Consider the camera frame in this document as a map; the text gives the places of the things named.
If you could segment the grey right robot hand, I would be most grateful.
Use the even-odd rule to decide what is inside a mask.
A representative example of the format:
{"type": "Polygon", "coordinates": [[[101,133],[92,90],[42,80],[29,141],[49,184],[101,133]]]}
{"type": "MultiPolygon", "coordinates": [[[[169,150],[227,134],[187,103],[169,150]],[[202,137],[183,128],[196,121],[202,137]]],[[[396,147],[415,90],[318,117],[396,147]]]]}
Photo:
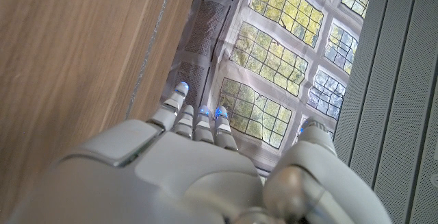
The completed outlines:
{"type": "Polygon", "coordinates": [[[11,223],[389,223],[375,192],[338,157],[324,123],[262,179],[238,151],[227,110],[184,103],[181,82],[147,121],[123,121],[72,148],[11,223]]]}

